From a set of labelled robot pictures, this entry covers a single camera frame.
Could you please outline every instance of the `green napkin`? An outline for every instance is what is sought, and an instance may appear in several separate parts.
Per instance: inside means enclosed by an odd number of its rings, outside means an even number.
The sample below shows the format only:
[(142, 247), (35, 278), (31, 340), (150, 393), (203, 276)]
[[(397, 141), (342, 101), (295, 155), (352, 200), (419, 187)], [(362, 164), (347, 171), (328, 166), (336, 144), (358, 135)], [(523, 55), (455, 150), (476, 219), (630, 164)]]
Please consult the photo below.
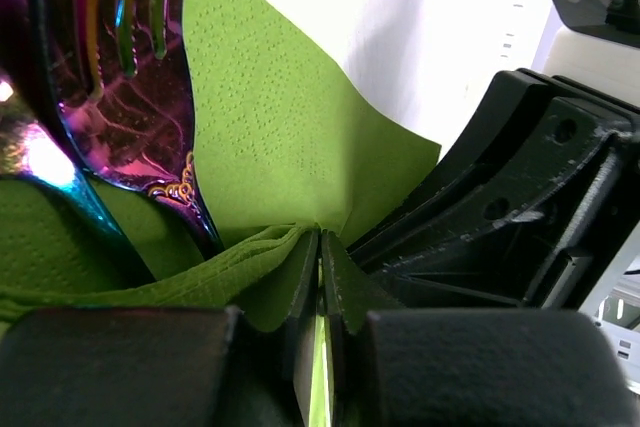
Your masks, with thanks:
[(105, 246), (59, 199), (0, 182), (0, 320), (42, 305), (220, 306), (319, 225), (345, 245), (419, 183), (437, 145), (370, 107), (340, 68), (264, 0), (185, 0), (196, 169), (229, 249), (202, 262), (179, 221), (95, 182), (157, 284), (119, 285)]

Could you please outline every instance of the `screw hole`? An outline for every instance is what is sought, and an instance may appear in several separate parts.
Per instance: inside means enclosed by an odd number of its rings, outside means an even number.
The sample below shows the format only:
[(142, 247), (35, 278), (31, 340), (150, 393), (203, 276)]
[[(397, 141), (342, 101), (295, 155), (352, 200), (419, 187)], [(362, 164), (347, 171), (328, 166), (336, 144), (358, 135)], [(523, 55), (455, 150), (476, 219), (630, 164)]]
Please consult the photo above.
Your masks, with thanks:
[(484, 209), (484, 218), (487, 220), (498, 220), (509, 212), (509, 201), (504, 197), (491, 202)]
[(578, 132), (578, 124), (571, 119), (566, 119), (558, 124), (556, 131), (553, 134), (553, 139), (558, 144), (566, 144), (569, 142)]

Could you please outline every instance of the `white fabric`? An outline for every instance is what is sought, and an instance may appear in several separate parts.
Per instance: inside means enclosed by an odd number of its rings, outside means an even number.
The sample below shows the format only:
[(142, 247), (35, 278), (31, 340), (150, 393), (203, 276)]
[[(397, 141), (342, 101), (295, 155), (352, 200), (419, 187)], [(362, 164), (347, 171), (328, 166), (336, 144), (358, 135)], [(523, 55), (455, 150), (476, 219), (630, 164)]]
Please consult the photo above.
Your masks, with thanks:
[(267, 1), (332, 57), (371, 105), (445, 152), (493, 74), (531, 65), (551, 6), (550, 0)]

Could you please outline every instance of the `mounting hole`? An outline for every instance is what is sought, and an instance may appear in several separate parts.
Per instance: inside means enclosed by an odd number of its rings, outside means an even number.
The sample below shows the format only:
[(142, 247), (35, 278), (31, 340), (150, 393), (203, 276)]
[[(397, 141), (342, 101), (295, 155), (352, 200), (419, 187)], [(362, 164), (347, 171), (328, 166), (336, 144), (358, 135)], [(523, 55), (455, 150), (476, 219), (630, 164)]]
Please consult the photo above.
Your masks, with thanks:
[(559, 144), (566, 144), (578, 132), (578, 124), (574, 120), (566, 119), (558, 124), (556, 131), (553, 133), (553, 140)]
[(504, 197), (494, 200), (484, 209), (484, 218), (498, 220), (509, 213), (509, 201)]

